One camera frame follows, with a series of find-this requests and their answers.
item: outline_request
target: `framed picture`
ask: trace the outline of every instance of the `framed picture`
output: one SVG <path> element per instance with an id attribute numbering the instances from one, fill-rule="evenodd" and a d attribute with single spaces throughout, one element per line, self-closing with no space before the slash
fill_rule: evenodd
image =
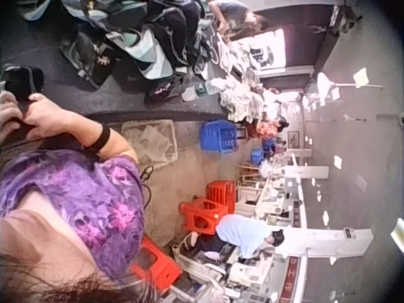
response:
<path id="1" fill-rule="evenodd" d="M 300 133 L 298 131 L 288 131 L 288 149 L 300 148 Z"/>

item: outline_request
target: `light blue shirt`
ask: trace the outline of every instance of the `light blue shirt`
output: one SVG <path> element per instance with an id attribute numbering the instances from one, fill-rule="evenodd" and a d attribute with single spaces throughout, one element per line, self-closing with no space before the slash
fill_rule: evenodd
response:
<path id="1" fill-rule="evenodd" d="M 265 221 L 241 215 L 225 215 L 216 226 L 216 232 L 222 241 L 239 246 L 244 259 L 252 258 L 271 234 Z"/>

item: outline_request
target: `white pillar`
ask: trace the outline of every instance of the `white pillar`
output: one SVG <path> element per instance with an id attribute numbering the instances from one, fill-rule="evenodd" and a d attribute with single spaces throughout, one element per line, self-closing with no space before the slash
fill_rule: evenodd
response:
<path id="1" fill-rule="evenodd" d="M 285 178 L 296 178 L 300 174 L 301 179 L 328 179 L 328 166 L 285 166 Z"/>
<path id="2" fill-rule="evenodd" d="M 285 156 L 291 157 L 292 154 L 295 154 L 295 157 L 307 157 L 311 158 L 313 156 L 313 150 L 310 149 L 303 149 L 303 150 L 293 150 L 293 149 L 287 149 L 284 153 Z"/>
<path id="3" fill-rule="evenodd" d="M 285 241 L 275 248 L 276 254 L 309 258 L 349 258 L 363 256 L 373 240 L 370 229 L 297 229 L 284 228 Z"/>

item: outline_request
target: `black pants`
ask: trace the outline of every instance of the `black pants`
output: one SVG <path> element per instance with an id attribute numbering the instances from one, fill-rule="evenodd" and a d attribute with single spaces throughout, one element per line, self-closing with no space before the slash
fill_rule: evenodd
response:
<path id="1" fill-rule="evenodd" d="M 214 251 L 216 253 L 220 253 L 225 244 L 226 242 L 222 241 L 217 233 L 215 233 L 214 236 L 201 235 L 198 237 L 198 240 L 196 240 L 195 250 L 204 252 Z"/>

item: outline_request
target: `white wall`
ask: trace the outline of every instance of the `white wall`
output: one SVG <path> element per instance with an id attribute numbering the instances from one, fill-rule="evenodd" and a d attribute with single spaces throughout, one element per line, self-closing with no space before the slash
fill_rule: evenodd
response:
<path id="1" fill-rule="evenodd" d="M 261 11 L 268 8 L 279 8 L 300 4 L 329 4 L 343 5 L 343 0 L 238 0 L 252 11 Z"/>

